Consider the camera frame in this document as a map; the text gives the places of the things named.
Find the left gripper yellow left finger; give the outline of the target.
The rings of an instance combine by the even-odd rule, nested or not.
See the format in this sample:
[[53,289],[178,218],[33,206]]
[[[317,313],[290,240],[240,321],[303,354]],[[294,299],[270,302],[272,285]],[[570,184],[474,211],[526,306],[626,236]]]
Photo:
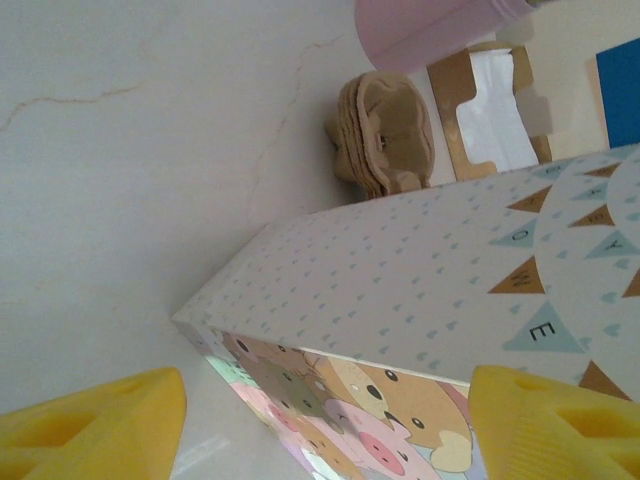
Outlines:
[[149,370],[1,417],[4,479],[167,479],[187,411],[175,367]]

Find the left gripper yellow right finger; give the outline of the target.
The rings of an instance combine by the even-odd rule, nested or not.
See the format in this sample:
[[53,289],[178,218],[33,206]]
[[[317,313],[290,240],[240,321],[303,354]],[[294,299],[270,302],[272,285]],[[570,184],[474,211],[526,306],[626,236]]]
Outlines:
[[490,479],[636,479],[639,406],[501,366],[479,366],[469,409]]

